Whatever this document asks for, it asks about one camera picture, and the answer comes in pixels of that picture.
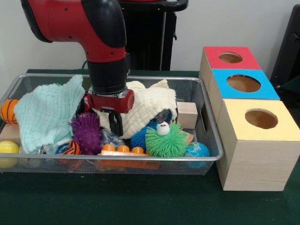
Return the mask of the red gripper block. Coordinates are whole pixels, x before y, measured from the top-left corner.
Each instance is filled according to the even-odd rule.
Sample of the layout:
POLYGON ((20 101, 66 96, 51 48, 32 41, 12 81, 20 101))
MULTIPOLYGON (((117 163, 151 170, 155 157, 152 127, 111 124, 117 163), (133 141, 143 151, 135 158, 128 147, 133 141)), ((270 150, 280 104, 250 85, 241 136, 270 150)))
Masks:
POLYGON ((99 95, 89 90, 87 97, 88 103, 93 109, 117 112, 115 116, 114 112, 109 112, 110 129, 113 134, 115 134, 116 130, 117 136, 123 136, 123 124, 120 113, 128 113, 133 108, 135 100, 133 90, 125 89, 123 92, 113 95, 99 95))

